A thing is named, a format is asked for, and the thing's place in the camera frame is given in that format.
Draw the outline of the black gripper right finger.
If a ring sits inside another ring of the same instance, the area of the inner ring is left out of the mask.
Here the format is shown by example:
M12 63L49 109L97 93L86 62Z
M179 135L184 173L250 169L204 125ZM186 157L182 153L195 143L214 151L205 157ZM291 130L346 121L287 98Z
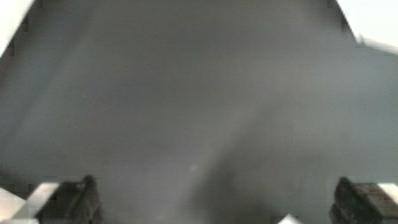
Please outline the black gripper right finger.
M332 224L398 224L398 184L341 177L328 216Z

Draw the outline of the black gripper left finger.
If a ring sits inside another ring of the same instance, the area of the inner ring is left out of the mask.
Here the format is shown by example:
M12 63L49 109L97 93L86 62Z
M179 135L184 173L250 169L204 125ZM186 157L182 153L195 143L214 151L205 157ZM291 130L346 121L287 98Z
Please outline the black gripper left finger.
M95 178L44 182L26 198L22 217L37 224L104 224Z

